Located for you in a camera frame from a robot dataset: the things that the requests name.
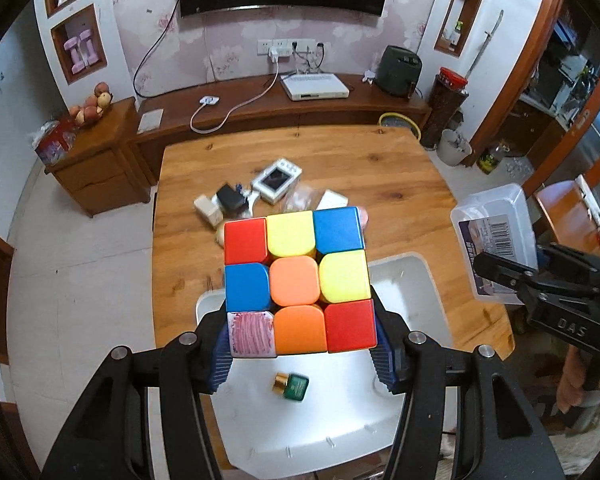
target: dark green appliance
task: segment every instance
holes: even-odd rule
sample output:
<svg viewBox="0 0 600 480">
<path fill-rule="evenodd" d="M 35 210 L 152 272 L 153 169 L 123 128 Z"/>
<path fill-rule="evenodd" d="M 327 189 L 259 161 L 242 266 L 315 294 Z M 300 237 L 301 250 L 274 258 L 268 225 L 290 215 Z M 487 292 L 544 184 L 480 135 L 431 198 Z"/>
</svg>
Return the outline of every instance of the dark green appliance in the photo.
<svg viewBox="0 0 600 480">
<path fill-rule="evenodd" d="M 415 92 L 422 72 L 418 54 L 390 45 L 384 50 L 374 83 L 388 94 L 410 99 Z"/>
</svg>

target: gold bottle cap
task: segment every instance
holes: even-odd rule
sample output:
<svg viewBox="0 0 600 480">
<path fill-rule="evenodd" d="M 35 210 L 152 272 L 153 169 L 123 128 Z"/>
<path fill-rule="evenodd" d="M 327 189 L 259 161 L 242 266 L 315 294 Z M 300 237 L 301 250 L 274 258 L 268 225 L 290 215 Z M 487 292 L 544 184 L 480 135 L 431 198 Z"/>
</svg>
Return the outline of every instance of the gold bottle cap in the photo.
<svg viewBox="0 0 600 480">
<path fill-rule="evenodd" d="M 276 378 L 273 381 L 272 390 L 277 394 L 284 394 L 286 389 L 286 383 L 289 380 L 289 376 L 287 374 L 276 374 Z"/>
</svg>

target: rubik's cube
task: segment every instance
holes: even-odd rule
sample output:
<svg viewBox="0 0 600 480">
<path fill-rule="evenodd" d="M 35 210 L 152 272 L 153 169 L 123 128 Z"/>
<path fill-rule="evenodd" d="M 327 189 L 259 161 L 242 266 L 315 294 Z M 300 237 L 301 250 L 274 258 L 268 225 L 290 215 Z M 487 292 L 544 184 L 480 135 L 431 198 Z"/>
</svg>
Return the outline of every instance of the rubik's cube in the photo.
<svg viewBox="0 0 600 480">
<path fill-rule="evenodd" d="M 233 357 L 376 346 L 357 208 L 227 222 L 224 264 Z"/>
</svg>

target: green nail polish bottle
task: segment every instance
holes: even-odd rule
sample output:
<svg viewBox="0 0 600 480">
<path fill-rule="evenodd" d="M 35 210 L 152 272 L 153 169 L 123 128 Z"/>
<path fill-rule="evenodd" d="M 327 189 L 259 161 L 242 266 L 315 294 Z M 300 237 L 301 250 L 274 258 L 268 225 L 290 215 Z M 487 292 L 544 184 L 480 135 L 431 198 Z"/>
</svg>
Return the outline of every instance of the green nail polish bottle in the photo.
<svg viewBox="0 0 600 480">
<path fill-rule="evenodd" d="M 309 377 L 298 374 L 277 374 L 273 383 L 273 391 L 285 399 L 301 402 L 304 399 Z"/>
</svg>

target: device screen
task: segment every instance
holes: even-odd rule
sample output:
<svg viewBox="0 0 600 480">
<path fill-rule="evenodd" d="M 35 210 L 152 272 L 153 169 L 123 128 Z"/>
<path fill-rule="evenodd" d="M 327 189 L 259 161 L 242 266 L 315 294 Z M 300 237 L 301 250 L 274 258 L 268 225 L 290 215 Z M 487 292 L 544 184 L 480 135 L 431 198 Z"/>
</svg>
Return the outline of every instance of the device screen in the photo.
<svg viewBox="0 0 600 480">
<path fill-rule="evenodd" d="M 278 168 L 262 179 L 262 185 L 269 187 L 272 191 L 279 190 L 291 178 L 291 175 L 280 171 Z"/>
</svg>

